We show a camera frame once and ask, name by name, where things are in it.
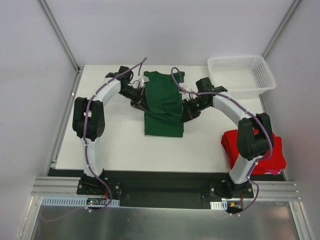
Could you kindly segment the green t shirt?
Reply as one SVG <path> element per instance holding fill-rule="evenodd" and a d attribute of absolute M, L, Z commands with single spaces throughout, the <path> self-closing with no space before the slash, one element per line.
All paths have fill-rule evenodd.
<path fill-rule="evenodd" d="M 170 74 L 145 71 L 149 79 L 145 84 L 146 99 L 150 108 L 144 113 L 144 134 L 154 137 L 181 138 L 184 124 L 182 95 Z"/>

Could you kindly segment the white plastic basket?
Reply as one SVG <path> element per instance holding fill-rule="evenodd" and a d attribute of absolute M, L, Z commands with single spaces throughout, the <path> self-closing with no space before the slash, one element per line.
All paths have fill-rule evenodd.
<path fill-rule="evenodd" d="M 207 60 L 210 79 L 237 100 L 253 99 L 276 87 L 275 78 L 260 55 L 220 56 Z"/>

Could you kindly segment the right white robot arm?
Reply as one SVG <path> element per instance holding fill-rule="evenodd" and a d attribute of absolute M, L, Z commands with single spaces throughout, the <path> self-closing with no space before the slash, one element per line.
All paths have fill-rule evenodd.
<path fill-rule="evenodd" d="M 195 97 L 182 101 L 181 122 L 186 123 L 200 116 L 209 107 L 224 113 L 237 125 L 236 147 L 238 157 L 227 177 L 215 193 L 223 198 L 235 198 L 247 186 L 258 162 L 274 147 L 270 117 L 266 113 L 251 113 L 234 100 L 223 86 L 215 87 L 208 77 L 196 82 Z"/>

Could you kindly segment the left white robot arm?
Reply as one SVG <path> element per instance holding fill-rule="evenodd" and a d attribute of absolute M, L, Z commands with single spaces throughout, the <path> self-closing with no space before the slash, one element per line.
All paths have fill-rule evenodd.
<path fill-rule="evenodd" d="M 143 112 L 149 112 L 147 76 L 139 76 L 138 86 L 131 83 L 133 69 L 121 66 L 118 72 L 108 73 L 103 83 L 90 97 L 77 97 L 74 101 L 72 129 L 80 138 L 85 161 L 84 175 L 92 178 L 88 188 L 96 195 L 103 193 L 106 182 L 100 179 L 104 168 L 99 156 L 100 138 L 105 131 L 104 109 L 117 94 L 130 100 L 130 106 Z"/>

